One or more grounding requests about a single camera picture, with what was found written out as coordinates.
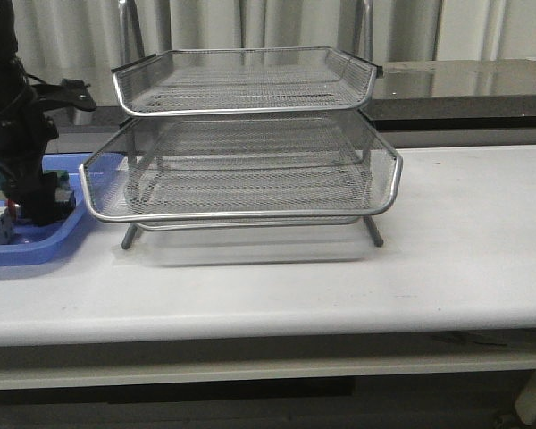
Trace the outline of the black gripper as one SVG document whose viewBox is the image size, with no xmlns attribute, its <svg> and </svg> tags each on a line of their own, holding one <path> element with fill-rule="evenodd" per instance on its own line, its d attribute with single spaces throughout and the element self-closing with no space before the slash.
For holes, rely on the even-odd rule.
<svg viewBox="0 0 536 429">
<path fill-rule="evenodd" d="M 61 209 L 55 198 L 58 187 L 56 172 L 43 173 L 39 170 L 15 176 L 0 167 L 0 173 L 4 176 L 4 195 L 17 203 L 35 225 L 46 226 L 61 219 Z"/>
</svg>

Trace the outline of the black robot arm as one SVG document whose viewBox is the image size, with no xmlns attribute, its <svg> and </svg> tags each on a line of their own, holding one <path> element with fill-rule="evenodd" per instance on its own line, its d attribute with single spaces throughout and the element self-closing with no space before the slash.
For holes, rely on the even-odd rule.
<svg viewBox="0 0 536 429">
<path fill-rule="evenodd" d="M 57 222 L 62 212 L 55 200 L 57 176 L 44 173 L 47 143 L 58 137 L 51 118 L 37 107 L 14 31 L 10 1 L 0 1 L 0 172 L 2 191 L 19 204 L 37 226 Z"/>
</svg>

